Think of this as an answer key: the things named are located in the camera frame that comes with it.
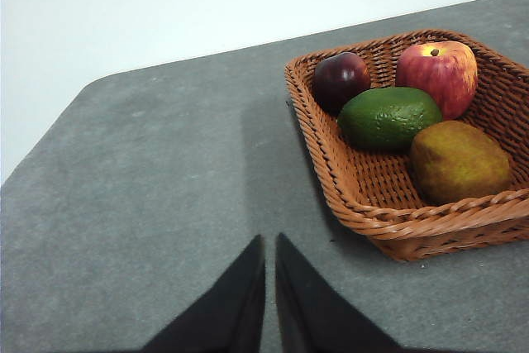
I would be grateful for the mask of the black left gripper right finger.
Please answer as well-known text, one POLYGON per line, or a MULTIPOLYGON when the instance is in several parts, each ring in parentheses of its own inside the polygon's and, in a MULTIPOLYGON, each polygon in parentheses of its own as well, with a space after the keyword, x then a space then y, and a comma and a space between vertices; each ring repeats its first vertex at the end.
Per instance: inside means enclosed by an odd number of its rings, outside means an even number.
POLYGON ((334 290, 283 234, 276 239, 275 289, 285 352, 402 352, 334 290))

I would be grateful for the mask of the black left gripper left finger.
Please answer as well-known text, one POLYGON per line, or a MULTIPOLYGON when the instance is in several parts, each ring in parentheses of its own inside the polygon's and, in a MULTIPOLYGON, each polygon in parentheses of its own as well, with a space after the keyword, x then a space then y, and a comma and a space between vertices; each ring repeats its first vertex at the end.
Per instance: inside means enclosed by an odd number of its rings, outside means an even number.
POLYGON ((142 352, 257 352, 265 310, 265 247, 255 236, 212 287, 142 352))

